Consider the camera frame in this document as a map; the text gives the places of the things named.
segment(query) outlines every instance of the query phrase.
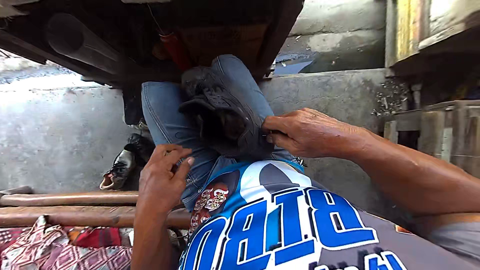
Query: black shoe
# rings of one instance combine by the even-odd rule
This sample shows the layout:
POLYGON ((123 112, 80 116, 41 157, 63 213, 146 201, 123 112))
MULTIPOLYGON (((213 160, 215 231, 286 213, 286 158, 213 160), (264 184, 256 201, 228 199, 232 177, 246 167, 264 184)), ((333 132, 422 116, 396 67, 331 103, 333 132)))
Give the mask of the black shoe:
POLYGON ((200 126, 200 138, 228 158, 260 160, 271 157, 274 145, 265 139, 262 120, 241 97, 233 96, 233 84, 222 73, 196 67, 182 75, 188 101, 179 111, 200 126))
POLYGON ((103 175, 101 190, 120 189, 135 168, 135 154, 123 149, 113 161, 112 168, 103 175))
POLYGON ((125 149, 133 152, 135 154, 136 163, 143 167, 150 159, 150 156, 155 149, 155 144, 140 134, 132 133, 130 138, 128 138, 128 144, 125 145, 125 149))

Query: blue jeans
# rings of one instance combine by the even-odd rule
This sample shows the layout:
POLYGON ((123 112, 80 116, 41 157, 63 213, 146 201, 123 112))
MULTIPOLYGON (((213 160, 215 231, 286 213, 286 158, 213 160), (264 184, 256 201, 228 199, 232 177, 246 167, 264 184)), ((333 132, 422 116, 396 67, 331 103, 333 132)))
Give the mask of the blue jeans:
MULTIPOLYGON (((232 94, 242 96, 262 120, 274 115, 250 71, 240 59, 233 55, 220 55, 213 60, 211 68, 220 71, 236 84, 238 92, 232 94)), ((210 176, 236 163, 236 160, 220 156, 200 140, 200 129, 196 123, 178 112, 179 105, 183 102, 180 92, 180 85, 172 82, 143 83, 142 107, 155 144, 178 144, 192 149, 195 163, 188 173, 187 187, 181 197, 185 207, 191 211, 210 176)), ((279 147, 275 147, 272 158, 295 160, 290 153, 279 147)))

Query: man's right hand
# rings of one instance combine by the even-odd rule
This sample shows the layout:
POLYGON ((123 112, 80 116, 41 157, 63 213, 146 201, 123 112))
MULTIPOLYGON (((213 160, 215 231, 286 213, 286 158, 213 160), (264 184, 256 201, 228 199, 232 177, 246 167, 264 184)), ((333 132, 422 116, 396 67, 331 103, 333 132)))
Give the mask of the man's right hand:
POLYGON ((267 141, 306 158, 335 157, 347 159, 362 150, 370 132, 326 114, 303 108, 280 116, 267 116, 262 129, 271 132, 267 141))

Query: patterned cloth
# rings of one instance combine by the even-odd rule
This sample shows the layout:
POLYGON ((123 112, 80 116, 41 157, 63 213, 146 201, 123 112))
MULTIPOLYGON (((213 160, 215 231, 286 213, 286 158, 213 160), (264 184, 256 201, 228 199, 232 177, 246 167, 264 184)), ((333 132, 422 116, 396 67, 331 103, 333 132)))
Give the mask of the patterned cloth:
POLYGON ((61 226, 47 228, 40 216, 30 232, 2 252, 1 270, 122 270, 130 265, 131 248, 83 248, 68 242, 61 226))
POLYGON ((74 227, 68 230, 72 245, 81 247, 107 247, 122 245, 118 228, 74 227))
POLYGON ((8 228, 0 229, 0 254, 11 244, 15 243, 21 234, 29 231, 30 228, 8 228))

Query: red object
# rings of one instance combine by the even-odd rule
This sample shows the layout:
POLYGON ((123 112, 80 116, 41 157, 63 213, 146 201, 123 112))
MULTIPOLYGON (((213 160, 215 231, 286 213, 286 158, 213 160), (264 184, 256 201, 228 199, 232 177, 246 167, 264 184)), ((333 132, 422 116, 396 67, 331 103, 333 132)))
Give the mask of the red object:
POLYGON ((160 40, 163 42, 163 46, 167 49, 172 60, 182 71, 193 67, 187 49, 175 33, 172 32, 166 36, 160 35, 160 40))
POLYGON ((80 233, 72 245, 81 247, 108 247, 121 245, 118 228, 87 229, 80 233))

